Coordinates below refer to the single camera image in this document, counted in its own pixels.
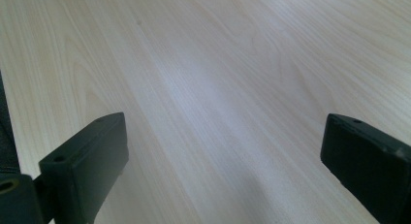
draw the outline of black plastic part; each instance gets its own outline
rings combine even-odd
[[[411,223],[411,147],[351,117],[330,114],[321,160],[380,223]]]
[[[93,223],[128,156],[124,114],[93,121],[40,162],[34,181],[0,175],[0,223]]]

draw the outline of table surface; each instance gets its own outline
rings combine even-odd
[[[411,144],[411,0],[0,0],[22,171],[125,112],[96,223],[376,223],[320,161],[327,114]]]

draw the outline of light wood surface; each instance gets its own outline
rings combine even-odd
[[[125,112],[96,223],[377,223],[320,161],[327,114],[411,144],[411,0],[0,0],[0,69],[32,177]]]

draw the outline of wood grain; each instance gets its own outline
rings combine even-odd
[[[126,114],[96,223],[376,223],[322,165],[326,116],[411,144],[411,0],[0,0],[22,171]]]

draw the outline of mounting hole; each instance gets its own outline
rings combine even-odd
[[[17,186],[18,186],[18,180],[17,179],[6,180],[6,181],[0,183],[0,194],[10,192],[13,189],[15,189]]]
[[[66,160],[66,158],[64,156],[57,156],[54,158],[54,162],[58,163],[58,162],[63,162],[64,160]]]

